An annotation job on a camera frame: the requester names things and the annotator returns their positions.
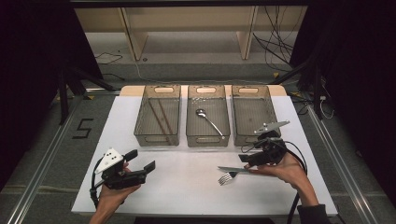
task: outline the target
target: gray floor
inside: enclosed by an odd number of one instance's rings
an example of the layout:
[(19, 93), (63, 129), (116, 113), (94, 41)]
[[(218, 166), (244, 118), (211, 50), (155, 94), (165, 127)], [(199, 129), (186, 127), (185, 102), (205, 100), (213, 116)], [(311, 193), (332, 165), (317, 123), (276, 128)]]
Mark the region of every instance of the gray floor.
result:
[[(145, 85), (155, 82), (178, 84), (217, 83), (221, 84), (259, 84), (274, 80), (274, 73), (283, 72), (265, 64), (273, 63), (281, 69), (289, 69), (270, 54), (265, 54), (256, 41), (253, 41), (250, 57), (241, 60), (234, 33), (152, 33), (142, 55), (142, 60), (131, 60), (123, 34), (87, 34), (95, 55), (103, 52), (122, 55), (120, 60), (111, 64), (101, 64), (105, 81), (115, 87), (125, 85)], [(295, 35), (288, 41), (292, 44)], [(108, 63), (118, 56), (107, 55), (97, 59), (99, 63)], [(283, 83), (287, 91), (297, 91), (295, 84), (298, 76)], [(87, 88), (97, 88), (91, 82), (84, 82)], [(73, 97), (70, 93), (71, 111), (67, 124), (60, 126), (60, 102), (54, 99), (49, 106), (47, 118), (40, 132), (21, 159), (13, 176), (0, 193), (0, 223), (7, 223), (14, 207), (30, 185), (32, 176), (37, 176), (43, 158), (49, 151), (56, 152), (53, 161), (43, 173), (39, 188), (34, 190), (32, 201), (25, 205), (27, 211), (22, 216), (23, 223), (88, 223), (89, 217), (71, 213), (80, 184), (91, 162), (92, 154), (106, 123), (108, 112), (117, 92), (89, 91), (87, 96)], [(311, 105), (295, 103), (296, 111), (305, 112)], [(325, 105), (326, 111), (332, 109)], [(361, 216), (356, 198), (351, 195), (343, 175), (337, 169), (332, 154), (326, 147), (326, 140), (318, 131), (312, 109), (299, 116), (305, 135), (314, 152), (319, 169), (339, 214), (346, 223), (368, 223)], [(91, 129), (87, 138), (76, 138), (86, 132), (78, 130), (82, 119), (84, 128)], [(376, 223), (395, 223), (396, 210), (388, 197), (375, 181), (364, 160), (355, 153), (345, 127), (337, 118), (324, 119), (320, 125), (329, 131), (336, 150), (346, 162), (363, 198), (368, 203)], [(64, 132), (62, 141), (53, 142), (55, 136)], [(274, 217), (276, 223), (286, 223), (284, 217)], [(109, 223), (133, 223), (133, 217), (114, 216)], [(332, 223), (342, 223), (339, 217), (333, 217)]]

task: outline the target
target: fork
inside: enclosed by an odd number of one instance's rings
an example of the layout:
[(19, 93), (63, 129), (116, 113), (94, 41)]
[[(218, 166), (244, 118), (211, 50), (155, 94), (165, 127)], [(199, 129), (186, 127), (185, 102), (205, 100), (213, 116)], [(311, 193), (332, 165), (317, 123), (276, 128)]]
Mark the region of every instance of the fork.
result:
[(220, 185), (224, 185), (225, 183), (227, 183), (228, 181), (234, 179), (236, 177), (236, 175), (238, 174), (238, 172), (228, 172), (225, 175), (223, 175), (218, 182), (220, 183)]

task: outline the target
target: white table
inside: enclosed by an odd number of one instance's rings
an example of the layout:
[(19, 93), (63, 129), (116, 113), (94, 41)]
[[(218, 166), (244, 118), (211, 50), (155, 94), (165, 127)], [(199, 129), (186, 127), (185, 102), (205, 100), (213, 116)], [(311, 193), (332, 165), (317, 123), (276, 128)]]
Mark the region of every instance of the white table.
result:
[[(242, 167), (233, 145), (232, 102), (227, 93), (232, 135), (227, 147), (188, 147), (186, 138), (187, 95), (182, 91), (180, 144), (177, 147), (141, 147), (134, 137), (134, 125), (140, 107), (140, 96), (118, 96), (109, 113), (91, 164), (82, 181), (72, 212), (92, 214), (90, 198), (92, 170), (104, 153), (114, 147), (120, 154), (138, 149), (138, 157), (130, 161), (131, 170), (141, 170), (151, 161), (156, 169), (148, 174), (147, 183), (130, 195), (117, 213), (144, 217), (270, 217), (289, 213), (296, 190), (275, 177), (238, 175), (231, 183), (221, 186), (224, 175), (218, 166)], [(282, 138), (294, 143), (304, 154), (308, 176), (320, 203), (326, 204), (328, 216), (337, 211), (320, 174), (304, 130), (288, 96), (273, 96), (277, 120), (290, 121), (280, 128)], [(287, 147), (299, 155), (298, 151)]]

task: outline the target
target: floor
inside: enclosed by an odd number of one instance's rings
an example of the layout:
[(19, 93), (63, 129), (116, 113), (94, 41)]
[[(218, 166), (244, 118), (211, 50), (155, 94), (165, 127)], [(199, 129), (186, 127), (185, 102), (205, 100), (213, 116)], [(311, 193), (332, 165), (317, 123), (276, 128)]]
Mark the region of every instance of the floor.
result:
[[(269, 33), (257, 33), (267, 38)], [(296, 33), (288, 37), (293, 45)], [(290, 69), (253, 40), (248, 60), (242, 60), (235, 33), (150, 33), (142, 58), (134, 62), (124, 34), (87, 34), (105, 81), (115, 87), (151, 83), (266, 84)], [(283, 58), (276, 46), (272, 50)], [(282, 85), (297, 92), (299, 76)], [(71, 213), (83, 176), (118, 92), (84, 81), (88, 92), (69, 92), (70, 117), (59, 125), (60, 102), (49, 105), (45, 122), (13, 176), (0, 193), (0, 223), (88, 223), (89, 217)], [(308, 99), (309, 92), (297, 92)], [(388, 200), (337, 117), (323, 104), (327, 117), (318, 120), (312, 105), (292, 97), (305, 135), (325, 183), (339, 208), (332, 223), (394, 223), (396, 209)], [(81, 128), (90, 129), (89, 137)], [(273, 217), (285, 223), (284, 217)], [(133, 223), (134, 217), (115, 215), (109, 223)]]

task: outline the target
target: hand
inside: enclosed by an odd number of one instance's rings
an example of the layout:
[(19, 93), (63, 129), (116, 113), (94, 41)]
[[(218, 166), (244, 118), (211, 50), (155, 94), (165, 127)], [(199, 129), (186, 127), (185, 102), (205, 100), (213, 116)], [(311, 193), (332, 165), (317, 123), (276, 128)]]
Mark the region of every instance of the hand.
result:
[[(127, 168), (128, 162), (124, 163), (123, 170), (131, 172)], [(132, 186), (127, 189), (109, 189), (107, 186), (102, 185), (102, 190), (99, 196), (99, 204), (93, 214), (90, 223), (106, 223), (106, 221), (116, 212), (124, 200), (137, 189), (140, 185)]]
[(318, 205), (318, 198), (300, 163), (289, 152), (276, 165), (266, 164), (249, 170), (252, 174), (274, 175), (297, 189), (303, 206)]

